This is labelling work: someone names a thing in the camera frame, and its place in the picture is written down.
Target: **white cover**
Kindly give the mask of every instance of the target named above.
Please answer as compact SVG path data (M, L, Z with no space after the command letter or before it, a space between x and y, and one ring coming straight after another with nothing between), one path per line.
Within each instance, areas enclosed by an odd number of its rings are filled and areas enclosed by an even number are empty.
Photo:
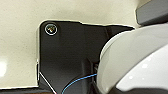
M100 57L97 85L103 94L137 63L168 44L168 24L139 28L114 40L105 45Z
M134 88L161 88L168 90L168 45L152 53L117 84L121 91Z

